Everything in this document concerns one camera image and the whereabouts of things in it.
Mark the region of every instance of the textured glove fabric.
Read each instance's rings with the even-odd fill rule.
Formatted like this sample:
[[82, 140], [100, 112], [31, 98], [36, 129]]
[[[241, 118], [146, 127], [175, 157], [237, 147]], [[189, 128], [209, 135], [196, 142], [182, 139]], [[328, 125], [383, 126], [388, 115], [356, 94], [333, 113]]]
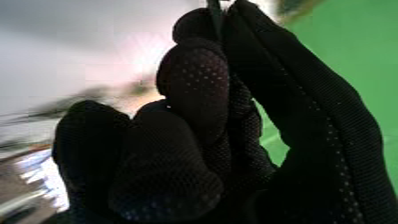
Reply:
[[398, 223], [381, 129], [351, 84], [246, 0], [225, 37], [232, 69], [292, 147], [257, 200], [260, 222]]
[[191, 126], [166, 102], [155, 102], [141, 109], [127, 132], [111, 208], [130, 221], [185, 221], [216, 208], [221, 193]]
[[77, 103], [56, 132], [54, 159], [70, 197], [74, 223], [121, 223], [107, 195], [121, 159], [129, 116], [93, 101]]

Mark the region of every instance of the blurry background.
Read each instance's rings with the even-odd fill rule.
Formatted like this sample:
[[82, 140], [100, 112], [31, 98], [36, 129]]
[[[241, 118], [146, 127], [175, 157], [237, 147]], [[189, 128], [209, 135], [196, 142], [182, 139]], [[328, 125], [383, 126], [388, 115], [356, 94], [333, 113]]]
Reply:
[[[398, 189], [397, 1], [253, 0], [354, 84], [377, 116]], [[72, 104], [95, 99], [130, 115], [161, 98], [155, 74], [173, 24], [205, 0], [0, 0], [0, 223], [45, 223], [68, 209], [50, 158]], [[265, 116], [262, 144], [287, 146]], [[47, 223], [68, 220], [61, 213]]]

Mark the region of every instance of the finger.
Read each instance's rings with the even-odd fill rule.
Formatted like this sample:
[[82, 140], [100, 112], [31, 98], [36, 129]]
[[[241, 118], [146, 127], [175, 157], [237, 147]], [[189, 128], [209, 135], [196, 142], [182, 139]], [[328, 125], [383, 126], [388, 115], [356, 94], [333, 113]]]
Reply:
[[141, 109], [123, 149], [113, 210], [130, 221], [198, 219], [219, 203], [223, 182], [205, 164], [191, 126], [166, 101]]
[[56, 132], [54, 158], [66, 183], [74, 219], [116, 219], [107, 206], [129, 116], [95, 101], [77, 103]]
[[184, 15], [173, 29], [173, 39], [177, 43], [198, 37], [217, 41], [214, 20], [207, 8], [196, 9]]
[[233, 69], [292, 147], [274, 181], [276, 203], [303, 210], [322, 204], [319, 213], [342, 222], [397, 222], [381, 129], [351, 84], [244, 0], [225, 36]]
[[[187, 13], [175, 25], [175, 41], [193, 37], [217, 40], [216, 26], [209, 9]], [[265, 149], [260, 146], [262, 117], [253, 102], [251, 91], [233, 73], [230, 73], [230, 121], [228, 134], [232, 139], [233, 169], [242, 174], [274, 172]]]
[[233, 170], [246, 175], [260, 174], [267, 178], [276, 171], [276, 165], [260, 144], [262, 128], [262, 116], [251, 91], [239, 76], [232, 74], [228, 131], [233, 148]]
[[226, 176], [232, 169], [228, 145], [228, 62], [219, 45], [189, 39], [169, 51], [159, 70], [157, 85], [173, 112], [187, 120], [210, 169]]

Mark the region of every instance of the green background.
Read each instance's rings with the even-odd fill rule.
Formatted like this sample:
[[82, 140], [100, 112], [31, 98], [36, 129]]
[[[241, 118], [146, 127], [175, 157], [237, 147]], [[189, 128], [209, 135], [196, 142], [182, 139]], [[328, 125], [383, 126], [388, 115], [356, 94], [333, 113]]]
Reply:
[[[398, 191], [398, 1], [329, 0], [288, 29], [352, 83], [384, 133], [384, 155]], [[281, 163], [287, 146], [265, 118], [262, 144]]]

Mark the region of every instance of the gloved hand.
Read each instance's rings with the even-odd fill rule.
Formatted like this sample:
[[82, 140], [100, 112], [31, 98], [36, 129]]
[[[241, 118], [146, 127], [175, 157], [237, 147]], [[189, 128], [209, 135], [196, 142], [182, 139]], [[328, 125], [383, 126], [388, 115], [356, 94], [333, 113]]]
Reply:
[[[397, 223], [381, 130], [354, 88], [248, 1], [223, 32], [217, 42], [205, 9], [180, 19], [166, 100], [132, 121], [91, 101], [61, 121], [75, 222]], [[251, 93], [292, 147], [280, 169]]]

